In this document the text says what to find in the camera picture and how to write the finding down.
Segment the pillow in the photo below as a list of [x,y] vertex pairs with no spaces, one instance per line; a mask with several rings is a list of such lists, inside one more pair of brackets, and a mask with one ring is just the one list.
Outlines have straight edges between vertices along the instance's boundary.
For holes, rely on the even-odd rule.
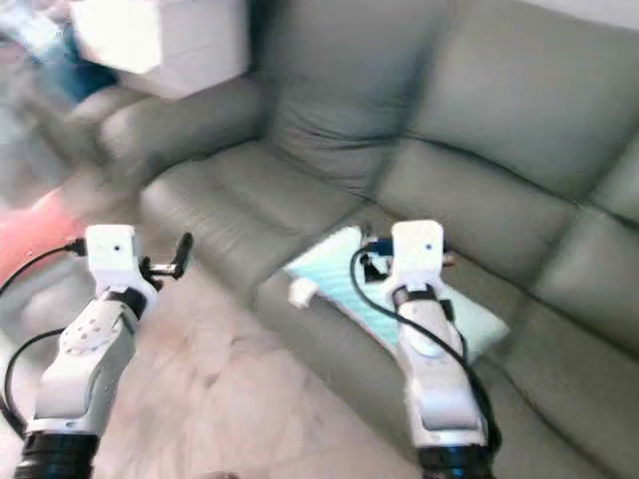
[[[394,352],[398,333],[396,321],[366,305],[350,283],[348,264],[360,241],[359,228],[344,228],[294,259],[285,270],[297,281],[314,284],[319,294],[356,321],[383,347]],[[365,284],[361,268],[357,269],[356,277],[371,300],[392,308],[379,283]],[[470,361],[508,333],[508,326],[501,319],[454,288],[446,285],[441,298],[452,301],[455,324],[466,338]]]

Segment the gray leather sofa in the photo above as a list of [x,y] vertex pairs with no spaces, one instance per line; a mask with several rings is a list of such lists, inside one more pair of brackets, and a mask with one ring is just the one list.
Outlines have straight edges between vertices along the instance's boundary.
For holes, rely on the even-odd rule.
[[330,304],[288,305],[281,268],[343,225],[441,221],[447,281],[512,328],[478,365],[497,477],[639,477],[639,32],[516,0],[286,0],[265,33],[250,77],[116,89],[70,122],[406,454],[392,358]]

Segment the tiled floor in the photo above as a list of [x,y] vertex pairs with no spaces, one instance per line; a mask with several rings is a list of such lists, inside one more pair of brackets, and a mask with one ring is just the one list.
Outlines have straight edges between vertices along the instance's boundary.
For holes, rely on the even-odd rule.
[[[80,174],[65,195],[90,222],[135,222],[135,204],[114,207],[108,190]],[[172,253],[173,240],[159,240],[152,225],[140,231],[146,253]],[[91,281],[74,268],[18,310],[0,310],[3,329],[24,340],[73,318],[91,296]],[[14,345],[0,339],[4,362]],[[241,479],[418,477],[197,264],[167,284],[138,341],[96,458],[97,478],[207,478],[215,471]],[[35,347],[17,370],[25,413],[53,347]],[[11,477],[19,451],[1,424],[0,477]]]

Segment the white tag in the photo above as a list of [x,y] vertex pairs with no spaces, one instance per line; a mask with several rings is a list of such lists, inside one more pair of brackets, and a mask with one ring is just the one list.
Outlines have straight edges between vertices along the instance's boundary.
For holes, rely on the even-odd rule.
[[289,287],[289,303],[297,309],[309,307],[311,299],[318,292],[318,285],[305,277],[295,279]]

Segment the red object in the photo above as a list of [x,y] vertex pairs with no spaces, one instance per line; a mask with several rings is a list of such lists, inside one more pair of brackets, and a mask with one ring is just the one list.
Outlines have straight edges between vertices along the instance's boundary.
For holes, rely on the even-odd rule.
[[[0,216],[0,283],[32,257],[82,236],[84,229],[84,225],[68,213],[58,190],[45,195],[29,210]],[[44,259],[32,270],[58,260],[56,257]]]

